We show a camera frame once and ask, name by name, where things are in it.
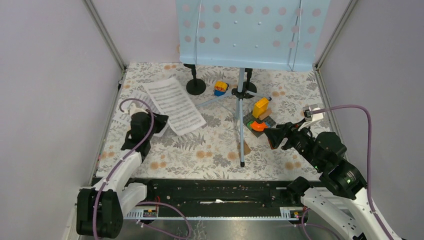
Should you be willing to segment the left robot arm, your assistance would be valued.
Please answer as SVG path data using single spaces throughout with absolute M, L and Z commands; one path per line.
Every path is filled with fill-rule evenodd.
M 128 180 L 147 157 L 152 136 L 166 127 L 168 119 L 167 115 L 149 110 L 131 115 L 121 158 L 94 186 L 82 188 L 78 193 L 76 232 L 79 235 L 114 239 L 122 229 L 124 216 L 137 203 L 148 206 L 154 202 L 154 190 Z

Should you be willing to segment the light blue music stand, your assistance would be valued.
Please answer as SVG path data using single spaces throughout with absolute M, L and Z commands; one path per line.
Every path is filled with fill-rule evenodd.
M 189 65 L 308 72 L 328 0 L 178 0 L 180 61 Z

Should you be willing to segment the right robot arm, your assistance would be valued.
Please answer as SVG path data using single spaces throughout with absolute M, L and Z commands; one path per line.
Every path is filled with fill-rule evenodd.
M 288 122 L 264 129 L 272 149 L 295 149 L 320 174 L 319 180 L 334 196 L 339 197 L 350 215 L 329 202 L 304 177 L 287 186 L 287 201 L 303 204 L 317 213 L 345 240 L 399 240 L 378 209 L 368 199 L 368 184 L 361 172 L 344 158 L 347 150 L 334 132 L 321 132 L 316 137 L 308 128 Z

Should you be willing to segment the yellow toy block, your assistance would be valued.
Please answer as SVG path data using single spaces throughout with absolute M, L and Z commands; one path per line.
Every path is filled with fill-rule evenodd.
M 257 101 L 253 106 L 252 116 L 258 118 L 260 115 L 267 111 L 268 104 L 269 100 L 265 97 Z

